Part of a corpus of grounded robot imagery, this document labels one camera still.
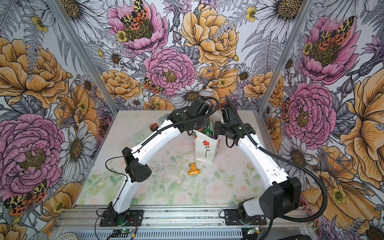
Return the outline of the green yellow candy bag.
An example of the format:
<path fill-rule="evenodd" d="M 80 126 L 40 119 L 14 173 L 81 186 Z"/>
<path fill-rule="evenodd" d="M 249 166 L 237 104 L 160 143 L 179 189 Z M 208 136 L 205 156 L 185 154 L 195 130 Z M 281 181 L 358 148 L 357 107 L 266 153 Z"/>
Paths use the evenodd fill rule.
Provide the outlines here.
<path fill-rule="evenodd" d="M 213 138 L 215 131 L 215 125 L 212 121 L 207 123 L 207 127 L 203 130 L 203 134 L 208 136 L 209 138 Z"/>

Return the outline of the white paper bag red flower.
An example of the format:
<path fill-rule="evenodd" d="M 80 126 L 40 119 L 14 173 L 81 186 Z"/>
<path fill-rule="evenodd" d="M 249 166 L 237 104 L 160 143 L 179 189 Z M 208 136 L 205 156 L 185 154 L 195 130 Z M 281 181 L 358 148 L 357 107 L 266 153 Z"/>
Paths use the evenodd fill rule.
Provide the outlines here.
<path fill-rule="evenodd" d="M 193 130 L 192 133 L 195 159 L 206 163 L 212 163 L 217 155 L 220 139 L 214 134 L 213 138 L 203 134 L 203 131 Z"/>

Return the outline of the small orange snack packet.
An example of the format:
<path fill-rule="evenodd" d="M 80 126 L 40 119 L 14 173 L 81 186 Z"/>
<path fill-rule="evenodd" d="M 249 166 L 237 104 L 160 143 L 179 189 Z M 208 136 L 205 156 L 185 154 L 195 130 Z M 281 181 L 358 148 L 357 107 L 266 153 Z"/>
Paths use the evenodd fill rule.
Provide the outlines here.
<path fill-rule="evenodd" d="M 201 171 L 196 167 L 195 163 L 190 164 L 190 169 L 188 171 L 188 175 L 193 176 L 193 175 L 199 175 Z"/>

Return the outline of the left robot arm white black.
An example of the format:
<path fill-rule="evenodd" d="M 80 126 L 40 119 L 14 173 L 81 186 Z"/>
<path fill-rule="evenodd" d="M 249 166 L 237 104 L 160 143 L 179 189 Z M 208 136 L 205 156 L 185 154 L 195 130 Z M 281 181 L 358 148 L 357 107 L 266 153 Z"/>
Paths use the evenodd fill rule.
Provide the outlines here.
<path fill-rule="evenodd" d="M 111 201 L 101 215 L 101 227 L 123 226 L 129 218 L 131 201 L 140 183 L 147 180 L 152 170 L 149 160 L 169 141 L 183 132 L 191 133 L 202 125 L 219 108 L 219 102 L 213 97 L 197 98 L 188 107 L 173 110 L 167 119 L 148 138 L 137 146 L 124 148 L 122 158 L 126 163 L 126 178 L 117 197 Z"/>

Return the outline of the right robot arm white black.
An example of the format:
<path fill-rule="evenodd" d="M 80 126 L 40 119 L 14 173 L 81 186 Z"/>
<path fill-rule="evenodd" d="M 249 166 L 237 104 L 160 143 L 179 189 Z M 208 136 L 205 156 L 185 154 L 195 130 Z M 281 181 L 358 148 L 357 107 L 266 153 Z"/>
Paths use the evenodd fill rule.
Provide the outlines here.
<path fill-rule="evenodd" d="M 238 212 L 244 222 L 254 216 L 265 216 L 270 220 L 282 218 L 296 210 L 300 203 L 301 183 L 290 178 L 283 168 L 265 150 L 250 124 L 242 122 L 236 109 L 225 105 L 222 120 L 216 122 L 218 135 L 226 137 L 250 159 L 263 181 L 265 191 L 258 198 L 244 200 Z"/>

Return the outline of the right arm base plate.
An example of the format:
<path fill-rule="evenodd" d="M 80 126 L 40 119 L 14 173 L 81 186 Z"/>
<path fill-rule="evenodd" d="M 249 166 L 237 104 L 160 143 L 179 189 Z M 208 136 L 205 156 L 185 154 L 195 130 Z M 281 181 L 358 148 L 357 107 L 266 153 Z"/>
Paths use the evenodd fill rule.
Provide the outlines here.
<path fill-rule="evenodd" d="M 219 216 L 224 219 L 226 226 L 264 226 L 267 224 L 264 216 L 250 217 L 240 209 L 224 209 Z"/>

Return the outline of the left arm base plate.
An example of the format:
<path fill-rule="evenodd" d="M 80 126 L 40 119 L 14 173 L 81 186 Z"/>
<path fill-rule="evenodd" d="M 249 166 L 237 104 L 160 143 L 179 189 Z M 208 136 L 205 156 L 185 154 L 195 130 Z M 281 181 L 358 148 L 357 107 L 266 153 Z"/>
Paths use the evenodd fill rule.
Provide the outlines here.
<path fill-rule="evenodd" d="M 113 209 L 105 210 L 100 221 L 101 227 L 140 227 L 142 225 L 143 210 L 127 210 L 117 214 Z"/>

